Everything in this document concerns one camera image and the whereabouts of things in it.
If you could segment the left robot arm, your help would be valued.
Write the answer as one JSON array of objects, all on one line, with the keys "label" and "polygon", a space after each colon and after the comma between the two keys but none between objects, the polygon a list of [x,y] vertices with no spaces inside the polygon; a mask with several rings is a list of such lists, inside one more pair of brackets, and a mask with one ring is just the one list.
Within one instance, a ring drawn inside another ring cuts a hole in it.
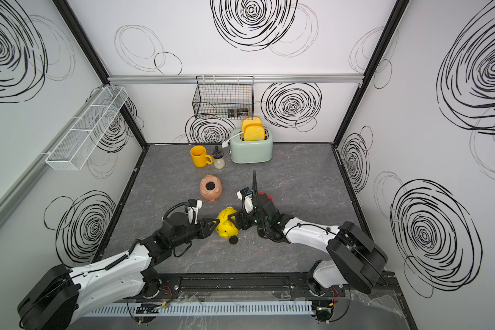
[{"label": "left robot arm", "polygon": [[209,237],[218,224],[216,218],[191,223],[185,214],[174,213],[127,251],[75,268],[54,266],[19,303],[20,328],[66,329],[95,309],[137,296],[159,280],[154,267],[170,258],[176,247]]}]

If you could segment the yellow piggy bank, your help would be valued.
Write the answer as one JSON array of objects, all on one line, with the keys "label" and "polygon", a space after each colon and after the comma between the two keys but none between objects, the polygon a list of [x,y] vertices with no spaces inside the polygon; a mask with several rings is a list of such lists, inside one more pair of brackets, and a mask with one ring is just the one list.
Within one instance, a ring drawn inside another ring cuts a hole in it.
[{"label": "yellow piggy bank", "polygon": [[236,210],[233,207],[229,206],[223,209],[219,215],[218,220],[219,224],[216,227],[216,231],[219,236],[224,239],[228,239],[230,237],[236,236],[239,234],[239,229],[234,225],[232,220],[229,220],[229,216],[236,213]]}]

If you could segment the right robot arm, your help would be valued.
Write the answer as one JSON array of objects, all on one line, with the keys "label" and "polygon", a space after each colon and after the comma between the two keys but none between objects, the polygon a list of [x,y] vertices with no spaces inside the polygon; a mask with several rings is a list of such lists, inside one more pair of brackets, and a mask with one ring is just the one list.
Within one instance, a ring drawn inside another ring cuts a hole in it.
[{"label": "right robot arm", "polygon": [[257,227],[258,235],[274,243],[301,244],[323,251],[329,261],[316,261],[306,276],[306,286],[316,296],[329,289],[349,285],[371,293],[382,279],[388,262],[386,253],[353,222],[322,225],[281,213],[264,192],[237,192],[241,210],[228,216],[239,230]]}]

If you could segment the pink piggy bank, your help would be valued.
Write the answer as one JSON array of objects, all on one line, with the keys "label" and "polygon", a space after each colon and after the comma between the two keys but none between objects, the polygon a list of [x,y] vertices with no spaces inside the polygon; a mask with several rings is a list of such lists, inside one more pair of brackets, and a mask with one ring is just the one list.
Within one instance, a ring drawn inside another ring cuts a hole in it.
[{"label": "pink piggy bank", "polygon": [[215,202],[223,193],[221,180],[215,175],[207,175],[200,181],[199,190],[203,199]]}]

